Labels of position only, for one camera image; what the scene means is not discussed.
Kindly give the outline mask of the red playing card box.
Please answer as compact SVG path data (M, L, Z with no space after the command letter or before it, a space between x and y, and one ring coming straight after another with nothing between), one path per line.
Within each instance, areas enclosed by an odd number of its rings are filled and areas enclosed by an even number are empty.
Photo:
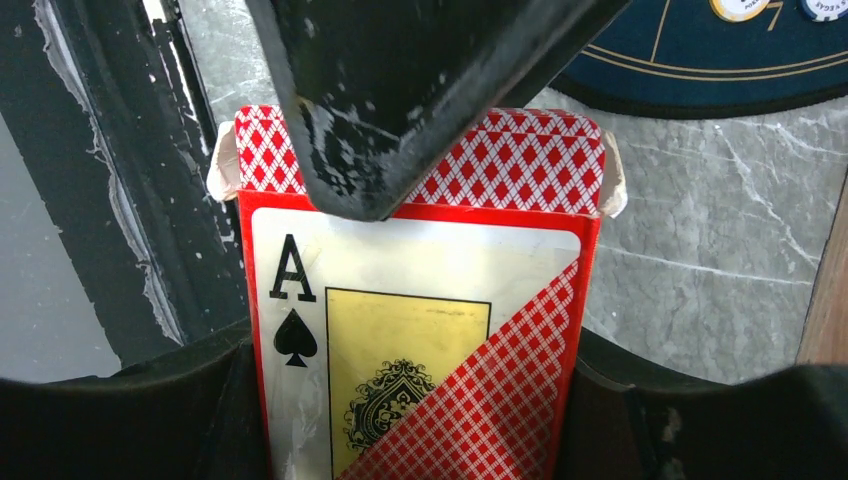
M602 220L417 204L365 223L241 186L234 119L207 184L234 199L275 479L549 479Z

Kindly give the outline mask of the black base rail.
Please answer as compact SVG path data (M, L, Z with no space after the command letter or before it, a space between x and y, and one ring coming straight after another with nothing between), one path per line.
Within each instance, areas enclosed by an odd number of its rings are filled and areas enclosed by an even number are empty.
M122 365L248 313L238 218L174 1L5 1L1 112Z

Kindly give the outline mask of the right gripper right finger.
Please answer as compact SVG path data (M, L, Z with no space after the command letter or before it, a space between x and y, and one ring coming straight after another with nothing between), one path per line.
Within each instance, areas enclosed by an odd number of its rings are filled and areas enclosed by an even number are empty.
M660 366L583 330L563 479L843 479L847 370L795 365L737 385Z

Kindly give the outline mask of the red backed card deck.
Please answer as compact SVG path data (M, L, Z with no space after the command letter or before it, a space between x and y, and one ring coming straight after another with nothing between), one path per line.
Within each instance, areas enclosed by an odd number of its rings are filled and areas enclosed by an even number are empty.
M234 133L245 190L304 195L277 106L246 106ZM596 215L605 148L589 118L562 110L492 109L411 192L417 204Z

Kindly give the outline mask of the wooden board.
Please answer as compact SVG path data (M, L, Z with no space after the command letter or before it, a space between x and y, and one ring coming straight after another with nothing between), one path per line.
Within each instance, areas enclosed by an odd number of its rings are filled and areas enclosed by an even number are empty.
M847 179L813 286L796 364L847 364Z

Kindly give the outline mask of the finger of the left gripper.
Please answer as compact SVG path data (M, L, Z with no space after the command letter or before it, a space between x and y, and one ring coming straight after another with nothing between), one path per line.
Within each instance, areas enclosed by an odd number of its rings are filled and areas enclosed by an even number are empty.
M388 218L491 107L521 107L625 8L610 0L248 3L306 193Z

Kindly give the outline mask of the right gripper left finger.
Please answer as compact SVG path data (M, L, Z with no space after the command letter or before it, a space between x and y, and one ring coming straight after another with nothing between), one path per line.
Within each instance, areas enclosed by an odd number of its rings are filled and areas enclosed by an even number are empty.
M250 325L108 378L1 383L5 479L266 479Z

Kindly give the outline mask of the dark blue 5 chip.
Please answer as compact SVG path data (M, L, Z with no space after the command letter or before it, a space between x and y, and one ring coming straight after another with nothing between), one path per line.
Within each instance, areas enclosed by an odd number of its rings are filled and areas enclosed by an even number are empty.
M815 22L834 22L847 16L848 0L800 0L807 17Z

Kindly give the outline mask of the round dark blue poker mat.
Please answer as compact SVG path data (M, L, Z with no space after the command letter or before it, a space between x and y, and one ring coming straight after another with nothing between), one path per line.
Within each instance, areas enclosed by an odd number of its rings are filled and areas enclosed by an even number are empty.
M799 1L770 1L729 23L708 1L633 1L549 86L594 109L659 119L802 108L847 94L847 16L820 23Z

